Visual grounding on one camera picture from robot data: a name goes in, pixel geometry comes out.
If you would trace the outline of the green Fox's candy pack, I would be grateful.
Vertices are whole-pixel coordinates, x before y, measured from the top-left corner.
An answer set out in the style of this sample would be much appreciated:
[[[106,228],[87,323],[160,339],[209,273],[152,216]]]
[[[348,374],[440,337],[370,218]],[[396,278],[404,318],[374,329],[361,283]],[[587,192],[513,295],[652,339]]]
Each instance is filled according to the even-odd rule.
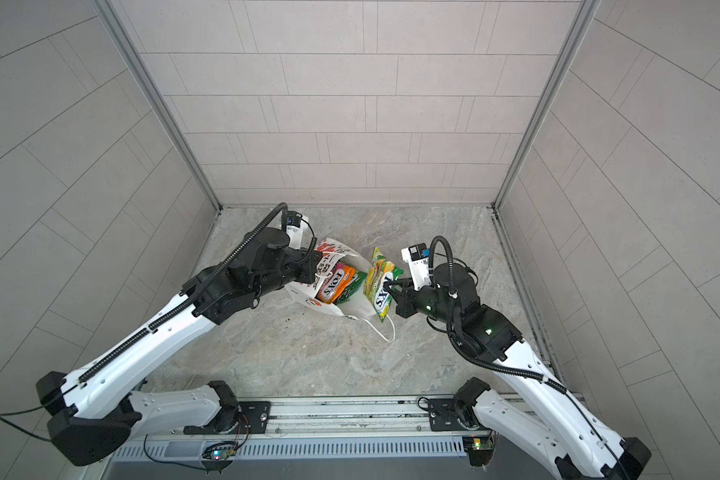
[[[403,269],[388,260],[378,247],[374,248],[363,291],[381,322],[388,316],[392,301],[391,294],[384,289],[384,285],[387,281],[399,279],[403,273]]]

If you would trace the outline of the orange Fox's candy pack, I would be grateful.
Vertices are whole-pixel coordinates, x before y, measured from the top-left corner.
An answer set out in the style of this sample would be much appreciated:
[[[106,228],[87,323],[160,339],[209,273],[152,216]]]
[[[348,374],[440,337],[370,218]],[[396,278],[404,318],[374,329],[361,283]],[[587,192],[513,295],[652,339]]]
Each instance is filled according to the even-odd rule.
[[[341,262],[335,264],[329,277],[323,282],[318,290],[316,298],[325,304],[332,304],[341,294],[342,290],[349,284],[357,270]]]

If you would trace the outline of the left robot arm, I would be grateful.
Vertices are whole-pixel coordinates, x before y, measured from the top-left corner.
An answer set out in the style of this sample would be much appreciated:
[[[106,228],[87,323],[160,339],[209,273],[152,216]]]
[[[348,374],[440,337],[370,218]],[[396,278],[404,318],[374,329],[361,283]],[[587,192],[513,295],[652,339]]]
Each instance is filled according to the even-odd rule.
[[[136,387],[196,338],[257,307],[264,295],[294,281],[313,282],[321,252],[289,243],[282,229],[247,234],[227,259],[188,280],[128,338],[79,369],[42,377],[36,390],[50,415],[47,428],[56,449],[73,465],[86,466],[142,435],[177,428],[188,434],[238,430],[242,409],[223,381],[157,394]]]

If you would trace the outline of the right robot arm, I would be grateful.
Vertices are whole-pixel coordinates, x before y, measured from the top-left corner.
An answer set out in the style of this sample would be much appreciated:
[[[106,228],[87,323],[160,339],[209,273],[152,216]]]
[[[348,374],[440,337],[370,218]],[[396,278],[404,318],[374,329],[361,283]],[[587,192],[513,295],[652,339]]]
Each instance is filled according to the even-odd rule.
[[[507,438],[556,479],[636,479],[650,458],[639,439],[622,437],[599,420],[542,363],[519,329],[483,304],[469,271],[437,266],[427,285],[384,279],[396,313],[423,314],[444,324],[454,350],[466,361],[511,385],[532,412],[510,405],[484,381],[472,378],[455,394],[454,407],[468,429]]]

